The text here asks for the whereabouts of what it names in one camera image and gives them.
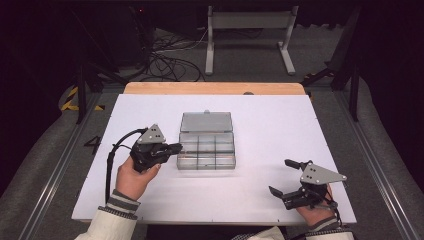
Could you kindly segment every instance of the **wooden edge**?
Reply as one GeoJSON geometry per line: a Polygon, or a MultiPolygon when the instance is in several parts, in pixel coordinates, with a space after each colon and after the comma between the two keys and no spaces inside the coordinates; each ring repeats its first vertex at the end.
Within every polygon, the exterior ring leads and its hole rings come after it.
{"type": "Polygon", "coordinates": [[[299,83],[131,82],[124,94],[305,95],[299,83]]]}

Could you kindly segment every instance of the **hand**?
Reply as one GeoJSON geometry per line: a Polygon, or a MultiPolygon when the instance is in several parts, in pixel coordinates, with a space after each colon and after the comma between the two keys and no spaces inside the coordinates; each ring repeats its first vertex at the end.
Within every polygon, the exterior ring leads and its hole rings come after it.
{"type": "Polygon", "coordinates": [[[115,189],[125,196],[137,201],[144,191],[147,184],[158,174],[160,164],[156,164],[147,171],[141,173],[134,170],[134,161],[131,157],[118,168],[116,176],[115,189]]]}
{"type": "MultiPolygon", "coordinates": [[[[330,185],[327,185],[328,193],[325,196],[326,198],[330,199],[330,195],[332,195],[332,191],[330,188],[330,185]]],[[[326,206],[328,205],[325,201],[321,203],[322,205],[326,206]]],[[[309,208],[309,207],[299,207],[296,208],[297,212],[305,219],[306,224],[308,226],[313,226],[317,222],[334,216],[334,211],[331,209],[323,209],[323,208],[309,208]]]]}

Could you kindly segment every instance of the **white metal frame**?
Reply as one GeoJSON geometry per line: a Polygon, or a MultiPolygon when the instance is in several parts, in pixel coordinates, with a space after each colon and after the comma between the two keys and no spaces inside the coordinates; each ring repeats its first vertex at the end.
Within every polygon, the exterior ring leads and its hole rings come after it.
{"type": "Polygon", "coordinates": [[[283,57],[287,73],[294,75],[293,63],[290,59],[287,47],[293,31],[294,22],[297,16],[298,6],[294,6],[291,11],[283,12],[213,12],[212,6],[208,9],[208,47],[206,53],[206,75],[213,74],[214,60],[214,29],[229,28],[286,28],[286,35],[283,41],[278,42],[278,47],[283,57]]]}

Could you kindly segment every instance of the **white board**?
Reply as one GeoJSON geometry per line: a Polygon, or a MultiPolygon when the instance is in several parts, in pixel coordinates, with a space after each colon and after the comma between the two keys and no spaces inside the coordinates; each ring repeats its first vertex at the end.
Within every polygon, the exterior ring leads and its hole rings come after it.
{"type": "MultiPolygon", "coordinates": [[[[106,159],[125,134],[157,123],[167,143],[178,142],[184,112],[231,112],[236,152],[235,170],[178,170],[176,156],[163,164],[139,200],[142,223],[299,225],[295,210],[287,211],[268,186],[284,193],[300,187],[301,170],[285,159],[312,160],[337,171],[307,95],[120,95],[102,143],[81,190],[72,218],[91,220],[104,206],[106,159]]],[[[139,135],[123,144],[132,146],[139,135]]],[[[112,171],[129,155],[119,148],[112,171]]],[[[342,220],[356,222],[341,183],[331,184],[342,220]]]]}

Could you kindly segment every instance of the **black curtain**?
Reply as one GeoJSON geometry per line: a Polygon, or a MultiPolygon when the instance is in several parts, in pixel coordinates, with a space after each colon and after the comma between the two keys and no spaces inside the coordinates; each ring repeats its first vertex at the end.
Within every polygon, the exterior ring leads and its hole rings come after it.
{"type": "Polygon", "coordinates": [[[379,1],[362,10],[355,38],[360,75],[387,133],[424,191],[423,4],[379,1]]]}
{"type": "Polygon", "coordinates": [[[298,24],[303,27],[323,24],[329,25],[329,28],[334,28],[336,25],[344,26],[354,7],[355,4],[346,2],[302,4],[299,6],[295,26],[298,24]]]}
{"type": "Polygon", "coordinates": [[[0,194],[43,132],[61,115],[75,63],[41,1],[0,3],[0,194]]]}

